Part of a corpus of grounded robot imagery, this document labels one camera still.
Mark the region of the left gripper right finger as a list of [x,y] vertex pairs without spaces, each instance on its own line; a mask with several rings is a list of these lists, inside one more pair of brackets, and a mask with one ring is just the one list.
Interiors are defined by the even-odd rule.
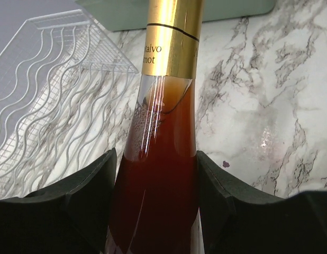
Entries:
[[206,253],[327,253],[327,191],[280,198],[197,152]]

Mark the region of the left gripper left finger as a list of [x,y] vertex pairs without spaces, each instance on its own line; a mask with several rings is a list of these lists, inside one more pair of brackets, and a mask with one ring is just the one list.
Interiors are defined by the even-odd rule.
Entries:
[[0,200],[0,253],[102,253],[116,150],[25,197]]

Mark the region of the red wine bottle gold cap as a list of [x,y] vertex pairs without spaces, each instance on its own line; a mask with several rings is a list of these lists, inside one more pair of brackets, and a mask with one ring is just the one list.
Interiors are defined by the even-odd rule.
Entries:
[[105,253],[200,253],[195,79],[203,1],[150,1]]

